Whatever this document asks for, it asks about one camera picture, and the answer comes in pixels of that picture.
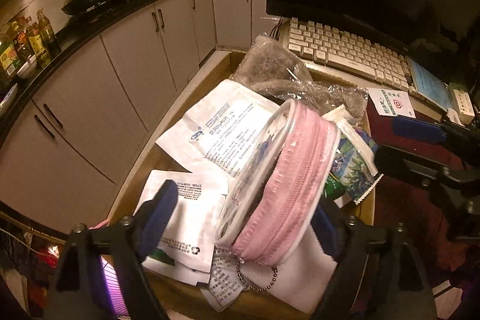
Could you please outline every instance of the ball chain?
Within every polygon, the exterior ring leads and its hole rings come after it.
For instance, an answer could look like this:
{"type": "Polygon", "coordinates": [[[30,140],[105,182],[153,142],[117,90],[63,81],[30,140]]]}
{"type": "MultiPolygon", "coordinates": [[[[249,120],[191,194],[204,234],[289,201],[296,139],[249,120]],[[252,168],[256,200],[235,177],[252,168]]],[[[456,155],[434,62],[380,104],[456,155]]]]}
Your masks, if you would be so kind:
{"type": "Polygon", "coordinates": [[[254,287],[252,285],[250,285],[246,280],[245,278],[243,277],[243,274],[241,273],[240,271],[240,264],[243,263],[240,259],[238,260],[238,263],[237,263],[237,273],[238,273],[238,277],[240,278],[240,281],[247,287],[247,288],[250,288],[250,290],[253,290],[254,292],[267,292],[268,289],[270,289],[273,285],[275,285],[275,282],[277,281],[277,267],[276,266],[272,266],[272,271],[273,271],[273,278],[272,278],[272,282],[270,282],[270,284],[267,286],[267,287],[264,287],[264,288],[261,288],[261,287],[254,287]]]}

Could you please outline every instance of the kitchen counter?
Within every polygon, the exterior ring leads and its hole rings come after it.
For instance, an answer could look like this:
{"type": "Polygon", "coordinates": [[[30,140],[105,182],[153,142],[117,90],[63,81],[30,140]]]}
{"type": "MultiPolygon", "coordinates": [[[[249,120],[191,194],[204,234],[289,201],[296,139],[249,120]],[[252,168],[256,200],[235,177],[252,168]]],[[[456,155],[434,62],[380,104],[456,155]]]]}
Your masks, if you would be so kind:
{"type": "Polygon", "coordinates": [[[0,147],[2,146],[10,128],[20,115],[24,107],[42,84],[63,64],[71,55],[84,44],[114,23],[124,19],[131,13],[157,0],[131,0],[114,4],[112,8],[95,22],[81,22],[71,20],[57,33],[62,52],[43,70],[38,71],[34,79],[22,80],[16,77],[18,93],[15,101],[10,105],[8,112],[0,119],[0,147]]]}

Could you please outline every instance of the keyboard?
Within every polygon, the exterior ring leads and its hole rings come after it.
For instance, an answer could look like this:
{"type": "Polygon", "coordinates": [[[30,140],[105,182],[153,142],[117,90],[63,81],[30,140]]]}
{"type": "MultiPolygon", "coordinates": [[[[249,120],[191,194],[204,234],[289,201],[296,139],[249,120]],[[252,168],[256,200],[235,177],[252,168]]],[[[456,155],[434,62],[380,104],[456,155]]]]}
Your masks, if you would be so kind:
{"type": "Polygon", "coordinates": [[[418,96],[408,59],[379,43],[319,22],[289,23],[286,48],[307,62],[341,69],[363,79],[418,96]]]}

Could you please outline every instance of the dark red table surface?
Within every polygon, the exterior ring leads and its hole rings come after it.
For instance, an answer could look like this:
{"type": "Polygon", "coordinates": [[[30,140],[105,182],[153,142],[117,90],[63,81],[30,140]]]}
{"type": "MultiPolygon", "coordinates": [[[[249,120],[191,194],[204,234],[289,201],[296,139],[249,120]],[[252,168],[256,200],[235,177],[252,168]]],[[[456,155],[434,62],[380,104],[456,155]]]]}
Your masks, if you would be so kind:
{"type": "MultiPolygon", "coordinates": [[[[461,160],[442,146],[394,135],[392,118],[378,115],[371,100],[367,113],[371,136],[378,145],[388,144],[434,159],[453,169],[462,169],[461,160]]],[[[419,120],[432,121],[421,113],[415,112],[415,115],[419,120]]],[[[428,193],[384,176],[376,186],[375,225],[394,227],[399,222],[404,223],[419,251],[431,285],[436,285],[441,271],[453,271],[464,262],[468,247],[446,239],[448,223],[440,209],[429,202],[428,193]]]]}

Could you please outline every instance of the pink fabric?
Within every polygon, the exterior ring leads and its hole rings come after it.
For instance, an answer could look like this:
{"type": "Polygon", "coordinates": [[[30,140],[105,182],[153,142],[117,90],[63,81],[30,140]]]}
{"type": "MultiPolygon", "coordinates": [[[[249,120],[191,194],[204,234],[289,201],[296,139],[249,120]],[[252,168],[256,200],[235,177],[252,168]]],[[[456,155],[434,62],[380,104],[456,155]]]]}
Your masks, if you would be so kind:
{"type": "Polygon", "coordinates": [[[278,264],[298,237],[330,170],[337,127],[303,104],[294,116],[262,199],[232,246],[244,260],[278,264]]]}

